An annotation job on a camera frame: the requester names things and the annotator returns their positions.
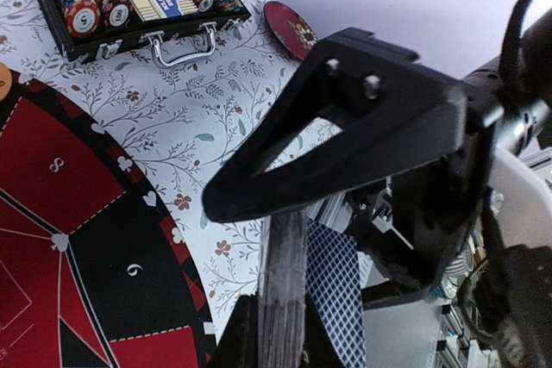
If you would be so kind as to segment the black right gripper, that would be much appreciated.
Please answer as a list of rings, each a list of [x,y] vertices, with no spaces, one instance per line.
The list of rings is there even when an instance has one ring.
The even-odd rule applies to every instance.
[[[511,139],[517,155],[550,107],[540,84],[482,71],[461,82],[420,65],[410,49],[345,28],[313,47],[205,186],[204,212],[213,222],[250,221],[390,178],[393,222],[409,246],[354,220],[361,249],[387,275],[363,290],[364,308],[428,294],[480,222],[487,256],[460,289],[483,318],[473,332],[510,367],[548,367],[551,248],[506,244],[489,178],[499,141]]]

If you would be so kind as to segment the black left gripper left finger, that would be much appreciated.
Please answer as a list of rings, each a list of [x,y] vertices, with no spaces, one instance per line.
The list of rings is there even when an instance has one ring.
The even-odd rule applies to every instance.
[[[209,368],[257,368],[258,297],[240,296],[230,315],[215,351],[207,364]]]

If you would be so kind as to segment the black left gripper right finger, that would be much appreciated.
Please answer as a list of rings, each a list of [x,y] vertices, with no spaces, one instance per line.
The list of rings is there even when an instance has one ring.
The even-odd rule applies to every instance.
[[[343,364],[327,334],[309,294],[305,295],[304,345],[300,368],[342,368]]]

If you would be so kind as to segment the orange big blind button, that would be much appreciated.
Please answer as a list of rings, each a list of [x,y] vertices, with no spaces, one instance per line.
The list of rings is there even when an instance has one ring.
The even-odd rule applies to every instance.
[[[0,101],[4,100],[12,86],[12,74],[10,69],[3,63],[0,64]]]

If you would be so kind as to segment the blue checkered card deck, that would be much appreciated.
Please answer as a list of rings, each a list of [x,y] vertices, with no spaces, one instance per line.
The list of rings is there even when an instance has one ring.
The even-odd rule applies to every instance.
[[[298,367],[304,347],[307,228],[296,210],[266,218],[258,283],[258,366]]]

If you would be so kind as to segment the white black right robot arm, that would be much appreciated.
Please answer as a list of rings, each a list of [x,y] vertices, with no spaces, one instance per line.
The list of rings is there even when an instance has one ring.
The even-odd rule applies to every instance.
[[[305,292],[303,208],[343,192],[390,189],[393,228],[359,213],[346,233],[384,282],[364,309],[434,292],[481,225],[485,259],[458,303],[475,338],[505,367],[551,364],[551,247],[507,246],[492,212],[492,164],[518,156],[551,115],[551,17],[524,28],[517,0],[500,55],[461,80],[420,65],[411,50],[346,28],[320,40],[257,129],[209,181],[213,222],[270,221],[255,296],[241,297],[213,367],[337,367]]]

